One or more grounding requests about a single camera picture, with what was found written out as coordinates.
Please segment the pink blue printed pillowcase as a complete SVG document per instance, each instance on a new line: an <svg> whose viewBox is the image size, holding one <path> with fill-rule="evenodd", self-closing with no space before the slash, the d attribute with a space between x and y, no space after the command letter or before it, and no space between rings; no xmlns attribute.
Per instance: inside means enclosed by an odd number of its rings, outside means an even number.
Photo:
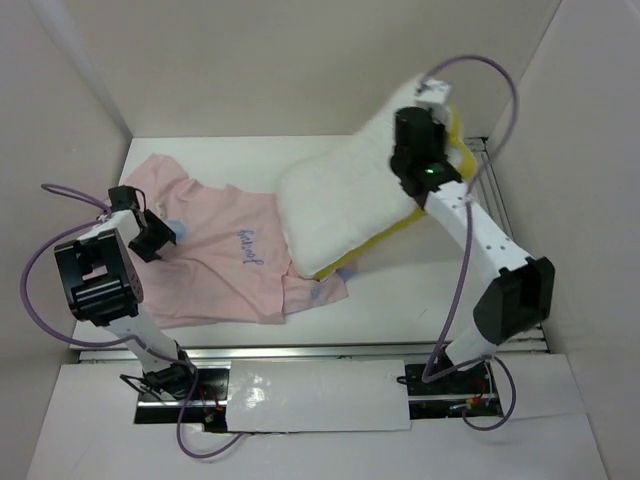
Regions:
<svg viewBox="0 0 640 480"><path fill-rule="evenodd" d="M162 329L219 322L282 324L286 316L344 300L353 266L323 280L294 270L274 195L207 187L165 155L125 181L176 234L159 259L131 257L144 307Z"/></svg>

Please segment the white pillow yellow trim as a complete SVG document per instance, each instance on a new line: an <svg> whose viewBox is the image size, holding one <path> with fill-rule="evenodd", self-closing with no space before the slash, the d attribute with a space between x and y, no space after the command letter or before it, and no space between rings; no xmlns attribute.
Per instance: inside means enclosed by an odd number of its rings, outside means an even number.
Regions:
<svg viewBox="0 0 640 480"><path fill-rule="evenodd" d="M394 114L417 106L418 79L403 84L356 133L327 153L287 167L276 189L278 213L295 271L323 278L388 233L417 218L417 205L400 186L389 160ZM464 179L476 160L463 142L455 108L435 107L446 130L446 150Z"/></svg>

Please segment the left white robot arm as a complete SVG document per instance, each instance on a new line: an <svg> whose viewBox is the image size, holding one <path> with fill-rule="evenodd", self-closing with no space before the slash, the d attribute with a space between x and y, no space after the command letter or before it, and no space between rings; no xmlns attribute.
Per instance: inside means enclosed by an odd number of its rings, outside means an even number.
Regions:
<svg viewBox="0 0 640 480"><path fill-rule="evenodd" d="M54 248L68 306L77 320L126 345L141 363L140 383L153 394L184 400L196 390L198 376L143 306L142 280L132 260L159 260L162 250L176 245L176 234L146 207L140 189L117 186L108 197L109 210L98 225Z"/></svg>

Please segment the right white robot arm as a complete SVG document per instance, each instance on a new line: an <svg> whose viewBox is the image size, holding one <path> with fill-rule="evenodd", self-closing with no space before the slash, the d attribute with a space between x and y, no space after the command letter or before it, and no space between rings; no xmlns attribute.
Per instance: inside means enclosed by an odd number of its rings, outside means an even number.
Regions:
<svg viewBox="0 0 640 480"><path fill-rule="evenodd" d="M437 380L444 390L457 392L469 383L471 367L549 317L555 267L518 246L474 199L470 184L448 161L444 125L429 110L397 110L394 136L390 167L402 189L463 250L452 304L422 374L423 382ZM447 341L471 267L484 291L470 323Z"/></svg>

